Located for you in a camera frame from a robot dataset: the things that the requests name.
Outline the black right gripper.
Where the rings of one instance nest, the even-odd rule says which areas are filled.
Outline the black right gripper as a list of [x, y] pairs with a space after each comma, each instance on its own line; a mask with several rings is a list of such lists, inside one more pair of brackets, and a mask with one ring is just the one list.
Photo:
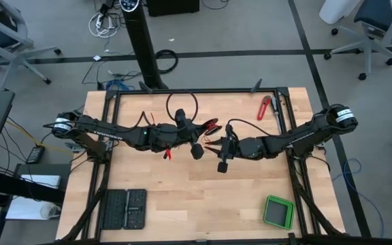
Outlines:
[[237, 140], [232, 137], [221, 137], [218, 140], [207, 141], [207, 145], [221, 145], [220, 150], [209, 146], [204, 146], [206, 150], [217, 153], [221, 159], [217, 167], [217, 172], [226, 173], [228, 169], [228, 159], [240, 158], [248, 160], [260, 160], [266, 156], [266, 149], [261, 139], [247, 137], [243, 140]]

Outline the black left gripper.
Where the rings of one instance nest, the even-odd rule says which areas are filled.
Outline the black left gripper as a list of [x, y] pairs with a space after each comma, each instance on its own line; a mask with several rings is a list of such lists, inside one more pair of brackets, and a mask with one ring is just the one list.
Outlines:
[[203, 156], [203, 148], [197, 140], [207, 132], [207, 129], [207, 122], [202, 125], [190, 124], [181, 129], [171, 124], [159, 124], [151, 131], [151, 151], [162, 152], [183, 144], [190, 144], [193, 158], [200, 159]]

